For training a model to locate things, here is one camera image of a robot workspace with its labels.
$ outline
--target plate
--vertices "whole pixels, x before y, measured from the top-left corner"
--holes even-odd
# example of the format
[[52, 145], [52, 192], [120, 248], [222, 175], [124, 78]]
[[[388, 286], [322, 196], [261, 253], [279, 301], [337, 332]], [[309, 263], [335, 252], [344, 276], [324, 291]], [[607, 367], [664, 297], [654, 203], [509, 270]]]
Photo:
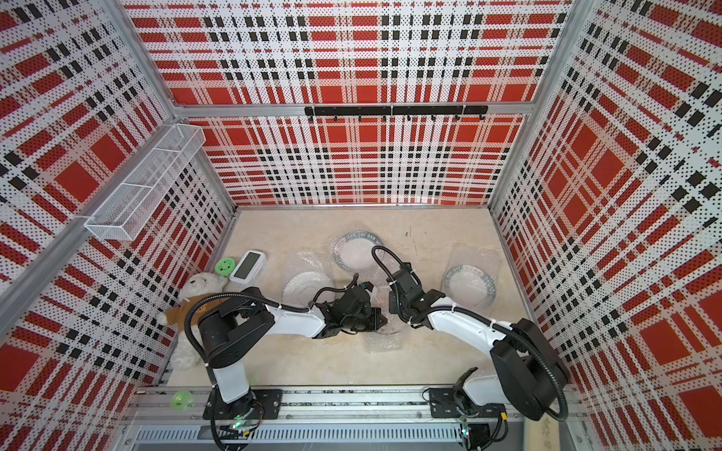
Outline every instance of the plate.
[[496, 298], [496, 285], [483, 269], [457, 265], [446, 271], [444, 292], [466, 307], [488, 307]]
[[334, 243], [336, 265], [350, 273], [372, 268], [376, 265], [371, 255], [374, 246], [383, 246], [383, 242], [371, 232], [357, 230], [347, 233]]
[[[326, 274], [320, 271], [306, 271], [296, 274], [286, 283], [281, 300], [284, 304], [307, 307], [318, 290], [333, 285], [333, 281]], [[323, 292], [316, 302], [328, 302], [334, 299], [336, 299], [336, 293]]]

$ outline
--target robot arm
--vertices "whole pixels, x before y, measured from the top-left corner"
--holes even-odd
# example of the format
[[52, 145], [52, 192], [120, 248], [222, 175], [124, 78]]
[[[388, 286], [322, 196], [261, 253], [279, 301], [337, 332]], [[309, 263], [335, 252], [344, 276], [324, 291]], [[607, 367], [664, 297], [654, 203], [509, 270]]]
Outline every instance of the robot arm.
[[[387, 252], [399, 263], [396, 273], [391, 273], [380, 261], [377, 250]], [[526, 319], [512, 324], [484, 318], [458, 306], [442, 292], [434, 289], [424, 292], [411, 264], [402, 262], [389, 249], [375, 246], [372, 254], [392, 288], [389, 312], [414, 328], [426, 326], [450, 333], [491, 357], [498, 379], [468, 372], [462, 377], [462, 399], [457, 401], [460, 410], [499, 403], [489, 394], [498, 393], [500, 385], [509, 403], [525, 417], [539, 420], [548, 413], [558, 421], [566, 419], [567, 403], [562, 389], [570, 380], [570, 373], [534, 323]], [[559, 402], [559, 412], [550, 408], [554, 399]]]
[[[391, 273], [377, 258], [377, 250], [394, 257], [400, 269]], [[533, 420], [539, 420], [544, 413], [560, 421], [566, 419], [567, 404], [562, 389], [570, 380], [570, 373], [536, 325], [524, 319], [512, 324], [484, 318], [457, 306], [442, 292], [434, 289], [424, 292], [411, 264], [402, 262], [390, 250], [376, 246], [372, 254], [386, 272], [392, 288], [391, 314], [399, 315], [413, 328], [426, 326], [450, 333], [491, 357], [497, 378], [481, 377], [473, 371], [462, 377], [463, 399], [458, 401], [461, 411], [469, 411], [465, 407], [474, 409], [485, 403], [508, 400]], [[256, 287], [241, 293], [215, 294], [196, 304], [186, 316], [186, 335], [206, 362], [209, 378], [219, 389], [223, 401], [237, 403], [248, 397], [243, 356], [267, 333], [328, 338], [339, 332], [366, 332], [383, 327], [387, 319], [378, 307], [370, 306], [373, 285], [369, 282], [358, 285], [356, 278], [357, 275], [343, 289], [321, 290], [342, 292], [341, 298], [323, 304], [316, 304], [314, 299], [309, 307], [292, 307], [265, 299]], [[192, 315], [205, 302], [221, 298], [227, 300], [199, 320], [201, 346], [191, 333]], [[240, 325], [235, 319], [239, 313], [247, 318]], [[505, 400], [489, 397], [489, 393], [500, 392], [499, 386]], [[550, 409], [554, 399], [559, 402], [558, 413]], [[250, 408], [252, 399], [246, 402]]]
[[[186, 335], [191, 345], [203, 357], [209, 378], [217, 386], [223, 402], [234, 403], [249, 393], [243, 357], [265, 335], [288, 333], [308, 338], [328, 338], [339, 332], [356, 333], [378, 330], [387, 323], [379, 307], [371, 307], [370, 282], [357, 284], [358, 275], [343, 289], [323, 289], [342, 292], [333, 302], [310, 307], [292, 307], [265, 299], [256, 287], [240, 293], [221, 293], [203, 299], [186, 316]], [[208, 311], [198, 321], [201, 345], [189, 333], [190, 319], [206, 302], [227, 298]], [[246, 318], [238, 324], [237, 315]]]

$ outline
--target green ball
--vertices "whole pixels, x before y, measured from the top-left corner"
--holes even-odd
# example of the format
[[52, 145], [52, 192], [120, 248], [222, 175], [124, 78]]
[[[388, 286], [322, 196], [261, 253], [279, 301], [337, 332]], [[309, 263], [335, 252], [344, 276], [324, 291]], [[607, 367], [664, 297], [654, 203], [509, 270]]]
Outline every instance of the green ball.
[[224, 258], [216, 263], [216, 272], [221, 276], [230, 276], [235, 269], [235, 260], [232, 258]]
[[191, 392], [177, 392], [170, 401], [170, 407], [182, 411], [193, 405]]

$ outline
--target perforated panel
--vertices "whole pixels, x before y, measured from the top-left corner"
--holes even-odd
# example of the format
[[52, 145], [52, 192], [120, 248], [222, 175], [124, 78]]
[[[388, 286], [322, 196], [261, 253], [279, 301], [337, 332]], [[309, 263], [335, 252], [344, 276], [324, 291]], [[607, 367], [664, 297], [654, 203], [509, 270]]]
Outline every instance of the perforated panel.
[[122, 3], [178, 103], [257, 104], [531, 100], [571, 1]]
[[602, 3], [500, 204], [604, 447], [722, 446], [720, 14]]
[[0, 292], [165, 120], [102, 5], [0, 7]]
[[485, 204], [521, 115], [199, 118], [236, 203]]
[[228, 216], [195, 164], [133, 242], [90, 239], [0, 345], [0, 447], [103, 450], [174, 331], [155, 315], [206, 262]]

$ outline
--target metal vent grille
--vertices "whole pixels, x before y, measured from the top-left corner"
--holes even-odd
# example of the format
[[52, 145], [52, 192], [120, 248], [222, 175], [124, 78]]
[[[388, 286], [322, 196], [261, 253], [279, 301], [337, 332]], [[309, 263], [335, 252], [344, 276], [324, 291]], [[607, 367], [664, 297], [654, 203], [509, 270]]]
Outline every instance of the metal vent grille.
[[[458, 424], [264, 424], [250, 439], [256, 443], [457, 442]], [[143, 426], [141, 443], [211, 442], [209, 426]]]
[[455, 442], [455, 424], [295, 424], [269, 425], [253, 433], [253, 442]]
[[198, 426], [149, 426], [138, 433], [136, 443], [185, 442], [198, 438]]

